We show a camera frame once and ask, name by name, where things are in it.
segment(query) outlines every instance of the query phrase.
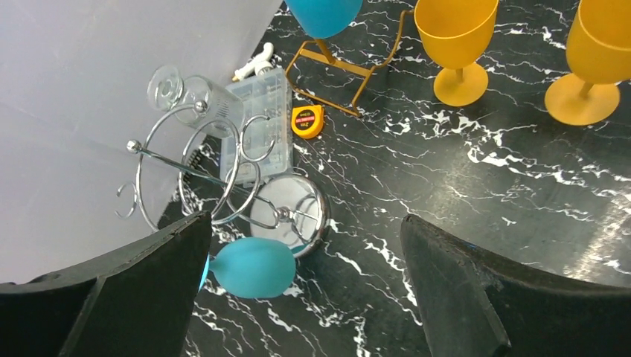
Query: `clear plastic organizer box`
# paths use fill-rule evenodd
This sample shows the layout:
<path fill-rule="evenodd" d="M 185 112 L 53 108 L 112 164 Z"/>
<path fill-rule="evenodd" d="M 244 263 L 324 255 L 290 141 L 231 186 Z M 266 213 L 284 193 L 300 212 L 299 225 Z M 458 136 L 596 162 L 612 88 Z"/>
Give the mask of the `clear plastic organizer box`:
<path fill-rule="evenodd" d="M 276 68 L 263 76 L 254 76 L 227 86 L 243 101 L 244 119 L 235 123 L 243 128 L 245 120 L 254 115 L 267 115 L 270 119 L 258 119 L 250 124 L 243 141 L 246 153 L 256 158 L 264 154 L 272 140 L 276 140 L 269 156 L 259 162 L 260 177 L 263 182 L 274 176 L 293 171 L 293 147 L 289 120 L 292 111 L 292 91 L 282 68 Z M 220 176 L 225 181 L 234 160 L 234 138 L 222 139 L 220 156 Z M 254 182 L 254 168 L 242 164 L 237 175 L 238 184 Z"/>

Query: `metal ball finial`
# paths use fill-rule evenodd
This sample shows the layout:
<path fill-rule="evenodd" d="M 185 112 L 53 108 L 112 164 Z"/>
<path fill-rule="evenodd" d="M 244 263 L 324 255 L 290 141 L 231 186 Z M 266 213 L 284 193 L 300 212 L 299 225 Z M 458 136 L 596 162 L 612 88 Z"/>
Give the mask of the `metal ball finial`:
<path fill-rule="evenodd" d="M 208 103 L 206 103 L 204 100 L 198 100 L 195 102 L 194 105 L 195 107 L 193 108 L 193 110 L 195 110 L 195 112 L 198 112 L 200 114 L 208 110 Z"/>
<path fill-rule="evenodd" d="M 141 149 L 142 149 L 142 144 L 140 144 L 140 141 L 137 141 L 137 140 L 127 141 L 128 152 L 131 152 L 132 154 L 138 154 Z"/>

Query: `black marble floor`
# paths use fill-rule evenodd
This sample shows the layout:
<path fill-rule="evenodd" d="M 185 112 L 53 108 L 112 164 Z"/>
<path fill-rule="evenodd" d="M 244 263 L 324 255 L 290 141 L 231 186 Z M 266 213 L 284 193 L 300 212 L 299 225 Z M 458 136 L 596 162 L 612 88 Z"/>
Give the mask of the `black marble floor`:
<path fill-rule="evenodd" d="M 414 1 L 367 0 L 330 39 L 360 65 L 382 62 L 402 10 Z M 241 300 L 212 278 L 196 302 L 184 356 L 429 356 L 399 241 L 416 213 L 456 236 L 524 264 L 578 279 L 631 286 L 631 82 L 608 120 L 566 126 L 545 111 L 548 86 L 568 72 L 564 47 L 576 1 L 501 1 L 495 34 L 478 63 L 489 89 L 454 109 L 432 91 L 438 67 L 411 18 L 396 57 L 359 100 L 357 119 L 326 108 L 311 141 L 294 138 L 295 171 L 330 197 L 326 243 L 299 260 L 295 284 L 273 300 Z M 279 10 L 263 42 L 285 66 L 307 39 Z M 298 84 L 349 100 L 360 79 L 307 60 Z M 309 102 L 295 96 L 294 106 Z M 217 173 L 217 143 L 201 167 Z M 211 209 L 218 192 L 191 181 L 189 196 Z M 181 216 L 169 206 L 162 224 Z M 216 228 L 222 240 L 245 225 Z M 212 248 L 217 251 L 220 243 Z"/>

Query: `gold metal stand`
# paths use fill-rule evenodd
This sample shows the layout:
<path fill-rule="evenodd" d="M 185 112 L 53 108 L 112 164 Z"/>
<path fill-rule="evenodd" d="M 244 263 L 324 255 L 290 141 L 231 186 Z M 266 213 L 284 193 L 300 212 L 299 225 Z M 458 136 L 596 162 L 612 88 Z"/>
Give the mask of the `gold metal stand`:
<path fill-rule="evenodd" d="M 371 75 L 373 74 L 373 72 L 375 72 L 377 69 L 386 67 L 388 63 L 390 63 L 390 61 L 392 60 L 392 57 L 394 57 L 394 54 L 397 52 L 397 49 L 399 48 L 399 42 L 401 41 L 401 35 L 403 32 L 403 20 L 405 19 L 406 15 L 411 15 L 411 14 L 412 14 L 412 10 L 404 10 L 403 12 L 401 12 L 401 16 L 399 18 L 399 32 L 397 33 L 397 39 L 394 41 L 394 44 L 392 45 L 392 50 L 390 51 L 390 55 L 388 56 L 387 59 L 385 59 L 383 63 L 379 65 L 374 65 L 370 69 L 359 67 L 358 65 L 354 65 L 352 63 L 348 63 L 348 62 L 344 62 L 344 61 L 340 61 L 336 59 L 331 54 L 331 52 L 327 48 L 327 45 L 324 43 L 324 40 L 322 39 L 315 39 L 313 41 L 303 42 L 302 46 L 298 49 L 298 52 L 296 52 L 296 55 L 292 59 L 292 62 L 290 62 L 289 65 L 287 66 L 287 70 L 285 70 L 285 75 L 287 76 L 287 80 L 289 81 L 289 84 L 294 89 L 294 91 L 296 91 L 299 94 L 302 94 L 305 97 L 309 97 L 311 99 L 317 100 L 318 102 L 327 104 L 328 106 L 332 106 L 333 108 L 339 109 L 350 115 L 360 117 L 361 115 L 359 113 L 359 110 L 357 110 L 356 102 L 359 99 L 359 96 L 364 91 L 364 88 L 366 88 L 366 84 L 368 83 L 368 80 L 371 78 Z M 318 52 L 307 50 L 306 48 L 304 48 L 304 46 L 310 43 L 317 44 L 318 47 L 320 48 L 321 53 L 319 54 Z M 340 68 L 345 71 L 349 71 L 351 73 L 357 74 L 360 77 L 364 77 L 362 84 L 359 86 L 359 89 L 357 89 L 357 93 L 355 93 L 355 97 L 353 97 L 353 100 L 350 102 L 351 109 L 340 106 L 339 104 L 335 104 L 324 98 L 317 97 L 313 94 L 309 94 L 303 91 L 302 89 L 299 89 L 296 86 L 296 84 L 292 82 L 292 80 L 289 78 L 289 71 L 292 70 L 292 67 L 294 66 L 295 61 L 300 56 L 307 57 L 314 61 L 331 65 L 333 67 Z"/>

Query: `glass cup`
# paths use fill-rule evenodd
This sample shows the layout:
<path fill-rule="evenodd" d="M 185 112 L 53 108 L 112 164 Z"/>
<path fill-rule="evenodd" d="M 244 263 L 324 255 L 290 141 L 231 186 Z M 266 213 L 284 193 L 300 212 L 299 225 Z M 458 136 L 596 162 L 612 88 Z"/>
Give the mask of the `glass cup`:
<path fill-rule="evenodd" d="M 239 97 L 202 76 L 190 76 L 183 80 L 173 65 L 164 65 L 154 72 L 147 87 L 147 99 L 154 109 L 163 112 L 168 112 L 174 106 L 205 101 L 208 104 L 205 112 L 198 113 L 191 109 L 175 114 L 181 123 L 193 129 L 214 119 L 229 120 L 237 128 L 243 123 L 243 101 Z M 202 131 L 220 139 L 231 135 L 228 126 L 221 122 L 207 125 Z"/>

